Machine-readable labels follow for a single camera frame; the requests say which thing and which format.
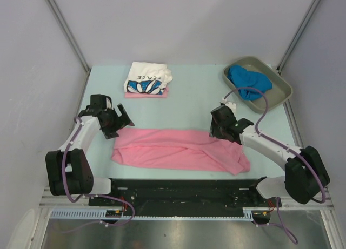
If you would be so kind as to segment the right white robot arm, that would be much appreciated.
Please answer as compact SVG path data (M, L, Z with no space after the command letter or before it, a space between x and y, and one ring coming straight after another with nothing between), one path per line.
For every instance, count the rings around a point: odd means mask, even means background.
M326 200L325 188L330 177L322 162L319 152L312 146L301 148L289 146L266 135L258 126L248 119L236 119L231 103L220 105L211 111L210 136L228 140L251 148L276 163L284 175L275 178L262 177L252 186L249 193L250 202L263 206L269 198L290 196L300 204Z

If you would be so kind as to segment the blue t shirt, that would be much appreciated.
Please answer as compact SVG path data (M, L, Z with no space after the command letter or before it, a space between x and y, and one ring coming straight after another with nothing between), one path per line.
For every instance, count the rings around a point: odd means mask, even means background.
M269 78L256 71L248 71L239 65L233 65L229 68L227 74L235 88L238 89L239 95L247 101L253 101L262 97L261 93L266 93L273 88Z

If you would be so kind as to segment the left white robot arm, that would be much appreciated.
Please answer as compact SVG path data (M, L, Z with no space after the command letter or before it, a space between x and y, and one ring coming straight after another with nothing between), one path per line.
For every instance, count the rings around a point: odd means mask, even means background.
M102 133L105 139L118 137L117 131L134 126L122 104L114 109L109 96L90 96L90 104L75 117L75 127L68 139L56 151L45 156L50 192L54 196L101 195L107 205L119 201L119 192L111 187L109 178L95 177L87 160L87 151L95 136Z

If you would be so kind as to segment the grey plastic tray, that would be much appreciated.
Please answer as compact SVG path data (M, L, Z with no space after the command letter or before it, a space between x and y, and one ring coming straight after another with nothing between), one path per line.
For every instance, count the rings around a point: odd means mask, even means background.
M270 66L254 56L235 60L223 70L223 80L255 113L272 110L286 102L293 89Z

